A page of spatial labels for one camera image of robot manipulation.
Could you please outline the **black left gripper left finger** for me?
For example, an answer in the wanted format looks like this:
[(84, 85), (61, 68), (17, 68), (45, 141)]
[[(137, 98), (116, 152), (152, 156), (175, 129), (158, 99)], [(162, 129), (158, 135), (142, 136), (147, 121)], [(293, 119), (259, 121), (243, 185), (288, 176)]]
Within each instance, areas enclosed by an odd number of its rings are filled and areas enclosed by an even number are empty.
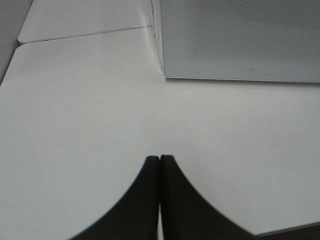
[(156, 240), (158, 238), (160, 159), (148, 156), (120, 200), (73, 240)]

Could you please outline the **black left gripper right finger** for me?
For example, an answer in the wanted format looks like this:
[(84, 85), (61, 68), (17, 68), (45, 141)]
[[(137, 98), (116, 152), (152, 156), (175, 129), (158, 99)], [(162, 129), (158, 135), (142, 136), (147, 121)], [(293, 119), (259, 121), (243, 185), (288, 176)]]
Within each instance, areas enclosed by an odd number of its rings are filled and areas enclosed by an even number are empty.
[(165, 240), (255, 240), (211, 206), (172, 155), (160, 158), (160, 210)]

